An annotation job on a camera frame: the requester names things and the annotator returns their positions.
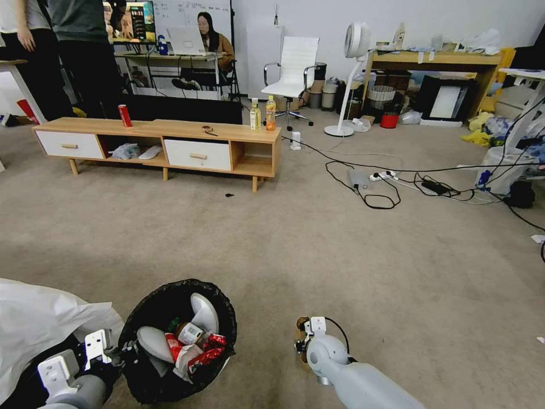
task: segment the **fan stand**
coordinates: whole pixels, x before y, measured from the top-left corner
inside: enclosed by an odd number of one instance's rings
[[[325,127],[324,132],[327,133],[328,135],[335,136],[335,137],[345,137],[345,136],[350,136],[354,133],[354,129],[349,126],[343,125],[342,121],[345,117],[346,104],[348,102],[348,94],[350,94],[350,87],[352,86],[352,78],[354,78],[354,76],[356,75],[356,72],[361,70],[366,60],[367,60],[367,54],[356,58],[356,64],[354,65],[354,68],[352,68],[350,77],[348,77],[348,83],[346,84],[346,90],[345,90],[345,96],[342,99],[342,108],[341,108],[341,115],[339,116],[339,124]]]

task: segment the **electric fan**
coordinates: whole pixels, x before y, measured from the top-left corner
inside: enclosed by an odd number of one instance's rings
[[[369,41],[371,37],[371,29],[365,23],[352,23],[346,30],[345,37],[345,56],[346,58],[356,58],[356,65],[352,68],[348,83],[346,84],[345,96],[342,99],[341,116],[339,117],[338,125],[330,125],[324,128],[324,132],[331,136],[350,136],[354,133],[351,127],[343,126],[342,120],[345,117],[346,103],[348,102],[348,94],[352,85],[352,78],[356,72],[360,71],[366,61],[367,51],[369,49]]]

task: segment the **white drawer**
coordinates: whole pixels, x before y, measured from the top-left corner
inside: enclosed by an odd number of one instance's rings
[[[48,155],[104,159],[93,133],[36,131]]]
[[[171,165],[231,170],[228,143],[165,139],[165,148]]]

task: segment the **laptop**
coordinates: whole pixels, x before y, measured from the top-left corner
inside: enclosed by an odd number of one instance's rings
[[[201,56],[213,54],[204,50],[203,38],[200,35],[199,27],[171,27],[167,31],[169,32],[170,45],[174,54]]]

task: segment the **red soda can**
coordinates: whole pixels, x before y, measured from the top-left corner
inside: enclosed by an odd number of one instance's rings
[[[121,119],[123,121],[123,126],[125,128],[132,127],[131,117],[129,116],[129,110],[127,109],[127,105],[121,104],[118,105],[119,108],[119,115],[121,115]]]

